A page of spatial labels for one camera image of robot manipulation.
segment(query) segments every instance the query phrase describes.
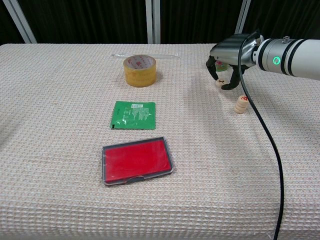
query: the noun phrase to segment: black cable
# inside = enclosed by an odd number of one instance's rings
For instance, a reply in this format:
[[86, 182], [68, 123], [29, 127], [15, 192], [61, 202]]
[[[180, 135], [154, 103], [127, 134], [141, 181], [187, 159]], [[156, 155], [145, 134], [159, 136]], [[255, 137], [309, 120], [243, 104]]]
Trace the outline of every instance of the black cable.
[[240, 49], [239, 49], [239, 53], [238, 53], [238, 71], [239, 71], [239, 77], [240, 77], [240, 81], [241, 81], [241, 84], [242, 84], [242, 88], [243, 88], [243, 91], [245, 93], [245, 95], [247, 96], [248, 98], [248, 101], [251, 105], [251, 107], [253, 108], [256, 116], [258, 117], [266, 135], [268, 136], [270, 142], [271, 142], [271, 145], [273, 147], [273, 150], [274, 150], [274, 153], [275, 153], [275, 156], [276, 156], [276, 160], [278, 162], [278, 167], [279, 167], [279, 177], [280, 177], [280, 209], [279, 209], [279, 215], [278, 215], [278, 220], [277, 220], [277, 223], [276, 223], [276, 227], [275, 227], [275, 231], [274, 231], [274, 236], [273, 236], [273, 240], [277, 240], [278, 239], [278, 234], [279, 234], [279, 231], [280, 231], [280, 226], [281, 226], [281, 221], [282, 221], [282, 216], [283, 216], [283, 213], [284, 213], [284, 205], [285, 205], [285, 186], [284, 186], [284, 173], [283, 173], [283, 170], [282, 170], [282, 163], [281, 163], [281, 158], [280, 158], [280, 154], [278, 152], [278, 149], [277, 149], [277, 145], [274, 141], [274, 139], [272, 138], [263, 118], [261, 117], [258, 109], [256, 108], [254, 102], [252, 101], [249, 93], [248, 93], [248, 90], [246, 88], [246, 85], [245, 85], [245, 81], [244, 81], [244, 78], [242, 76], [242, 71], [241, 71], [241, 56], [242, 56], [242, 50], [243, 50], [243, 47], [246, 43], [246, 41], [252, 36], [249, 35], [246, 39], [243, 40], [241, 46], [240, 46]]

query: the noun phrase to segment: robotic arm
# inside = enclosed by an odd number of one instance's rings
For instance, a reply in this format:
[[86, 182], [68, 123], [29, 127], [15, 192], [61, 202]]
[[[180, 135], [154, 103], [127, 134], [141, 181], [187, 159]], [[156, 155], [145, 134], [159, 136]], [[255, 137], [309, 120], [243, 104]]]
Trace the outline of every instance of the robotic arm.
[[[223, 85], [223, 90], [231, 90], [239, 85], [238, 53], [241, 43], [248, 36], [250, 35], [235, 34], [210, 51], [206, 66], [215, 80], [219, 78], [216, 61], [233, 68], [230, 83]], [[263, 71], [320, 80], [320, 40], [290, 39], [288, 36], [264, 40], [259, 33], [252, 34], [243, 46], [241, 74], [254, 65]]]

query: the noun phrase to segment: green sachet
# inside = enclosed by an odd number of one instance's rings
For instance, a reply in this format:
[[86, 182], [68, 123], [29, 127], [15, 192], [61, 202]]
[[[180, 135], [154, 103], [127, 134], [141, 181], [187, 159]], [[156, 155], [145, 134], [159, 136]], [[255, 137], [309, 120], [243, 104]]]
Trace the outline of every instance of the green sachet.
[[112, 129], [155, 129], [154, 102], [116, 101], [110, 124]]

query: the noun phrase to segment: green indicator light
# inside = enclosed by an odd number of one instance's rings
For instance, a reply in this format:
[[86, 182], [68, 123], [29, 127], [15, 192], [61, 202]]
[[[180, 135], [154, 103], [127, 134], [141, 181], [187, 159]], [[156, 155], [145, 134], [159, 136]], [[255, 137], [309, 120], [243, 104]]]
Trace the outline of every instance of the green indicator light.
[[280, 57], [275, 56], [275, 57], [273, 58], [273, 63], [274, 63], [275, 65], [278, 65], [280, 62], [281, 62]]

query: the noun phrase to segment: red stamp pad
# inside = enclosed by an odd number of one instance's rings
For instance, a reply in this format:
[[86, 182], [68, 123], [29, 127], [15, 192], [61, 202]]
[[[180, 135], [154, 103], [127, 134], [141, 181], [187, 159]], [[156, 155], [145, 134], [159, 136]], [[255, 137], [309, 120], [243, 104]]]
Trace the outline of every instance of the red stamp pad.
[[143, 181], [172, 171], [163, 137], [105, 146], [102, 150], [102, 178], [106, 185]]

